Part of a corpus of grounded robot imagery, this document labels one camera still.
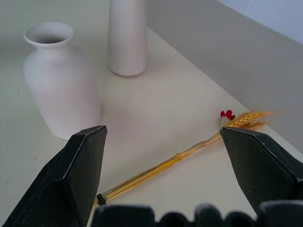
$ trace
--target gray wall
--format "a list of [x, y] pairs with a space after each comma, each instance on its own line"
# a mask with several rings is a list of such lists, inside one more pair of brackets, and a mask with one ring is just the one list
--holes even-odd
[[303, 151], [303, 45], [215, 0], [147, 0], [149, 27]]

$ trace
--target white ceramic vase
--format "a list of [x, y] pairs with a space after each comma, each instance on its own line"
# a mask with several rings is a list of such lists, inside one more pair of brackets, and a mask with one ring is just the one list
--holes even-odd
[[24, 32], [34, 45], [24, 76], [48, 128], [68, 140], [80, 130], [101, 124], [96, 68], [70, 45], [74, 31], [59, 22], [43, 22]]
[[108, 67], [134, 76], [147, 66], [146, 0], [110, 0]]

